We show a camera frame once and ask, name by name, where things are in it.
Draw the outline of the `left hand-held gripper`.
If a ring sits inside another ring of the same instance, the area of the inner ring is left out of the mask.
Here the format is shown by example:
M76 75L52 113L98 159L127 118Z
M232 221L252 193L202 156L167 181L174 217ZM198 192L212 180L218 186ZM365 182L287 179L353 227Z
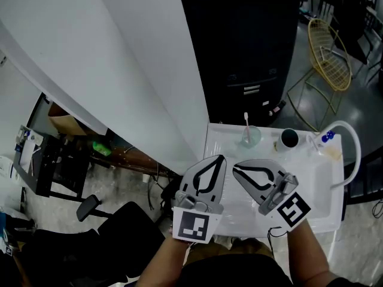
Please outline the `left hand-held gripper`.
M226 167L224 156L215 155L185 172L172 208L173 238L209 243L222 219L224 206L220 201Z

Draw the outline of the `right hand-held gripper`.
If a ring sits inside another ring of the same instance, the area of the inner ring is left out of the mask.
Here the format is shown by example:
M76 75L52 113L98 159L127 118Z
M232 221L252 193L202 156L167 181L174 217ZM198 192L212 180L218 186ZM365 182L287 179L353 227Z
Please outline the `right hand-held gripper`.
M235 164L232 173L257 203L258 213L269 221L271 228L291 231L312 210L297 177L276 161L245 160Z

